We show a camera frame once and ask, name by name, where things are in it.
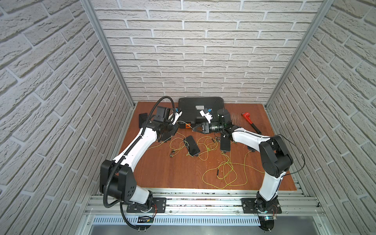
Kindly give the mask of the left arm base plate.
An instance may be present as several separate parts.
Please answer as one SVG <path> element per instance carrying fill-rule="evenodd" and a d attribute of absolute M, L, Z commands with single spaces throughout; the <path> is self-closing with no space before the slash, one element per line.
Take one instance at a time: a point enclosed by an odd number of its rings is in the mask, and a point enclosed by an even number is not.
<path fill-rule="evenodd" d="M 136 203 L 127 206 L 127 213 L 164 213 L 166 208 L 166 197 L 148 199 L 144 204 Z"/>

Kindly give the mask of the blue-edged smartphone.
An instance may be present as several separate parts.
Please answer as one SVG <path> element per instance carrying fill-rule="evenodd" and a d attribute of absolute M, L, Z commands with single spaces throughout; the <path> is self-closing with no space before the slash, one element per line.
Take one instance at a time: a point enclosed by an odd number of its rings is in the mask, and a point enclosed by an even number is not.
<path fill-rule="evenodd" d="M 184 143 L 186 148 L 188 149 L 188 154 L 191 156 L 198 156 L 200 153 L 200 149 L 194 140 L 193 136 L 188 136 L 184 139 Z"/>

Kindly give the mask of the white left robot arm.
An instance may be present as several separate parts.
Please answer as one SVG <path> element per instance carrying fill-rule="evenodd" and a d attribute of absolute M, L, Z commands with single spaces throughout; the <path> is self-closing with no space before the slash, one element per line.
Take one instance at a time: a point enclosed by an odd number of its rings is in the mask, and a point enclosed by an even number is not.
<path fill-rule="evenodd" d="M 104 160 L 100 166 L 100 192 L 106 208 L 117 203 L 136 203 L 152 207 L 152 192 L 137 185 L 134 171 L 141 157 L 156 141 L 165 142 L 179 128 L 176 123 L 149 121 L 135 139 L 112 160 Z"/>

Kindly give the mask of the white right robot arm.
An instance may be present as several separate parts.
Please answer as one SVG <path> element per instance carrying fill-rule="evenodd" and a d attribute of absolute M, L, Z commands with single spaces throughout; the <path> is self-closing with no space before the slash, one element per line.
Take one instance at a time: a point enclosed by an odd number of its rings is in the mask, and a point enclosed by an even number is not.
<path fill-rule="evenodd" d="M 257 199 L 262 202 L 274 201 L 283 177 L 293 164 L 293 159 L 282 135 L 264 136 L 232 124 L 218 122 L 204 122 L 193 128 L 193 131 L 202 134 L 220 133 L 223 151 L 230 151 L 230 142 L 244 144 L 260 153 L 264 178 L 257 193 Z"/>

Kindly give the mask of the grey-edged large smartphone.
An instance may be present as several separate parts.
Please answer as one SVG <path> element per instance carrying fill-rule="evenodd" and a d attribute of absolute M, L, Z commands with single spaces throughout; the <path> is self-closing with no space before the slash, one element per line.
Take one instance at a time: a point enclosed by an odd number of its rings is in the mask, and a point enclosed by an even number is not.
<path fill-rule="evenodd" d="M 231 151 L 231 140 L 229 136 L 222 135 L 220 139 L 220 150 L 223 152 Z"/>

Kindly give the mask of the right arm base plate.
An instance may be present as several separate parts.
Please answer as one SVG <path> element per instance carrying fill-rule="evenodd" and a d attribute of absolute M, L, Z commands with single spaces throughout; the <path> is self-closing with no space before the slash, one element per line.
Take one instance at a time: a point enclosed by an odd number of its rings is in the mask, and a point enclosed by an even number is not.
<path fill-rule="evenodd" d="M 277 197 L 272 199 L 271 201 L 265 201 L 263 198 L 242 198 L 241 205 L 245 214 L 282 213 L 282 209 Z"/>

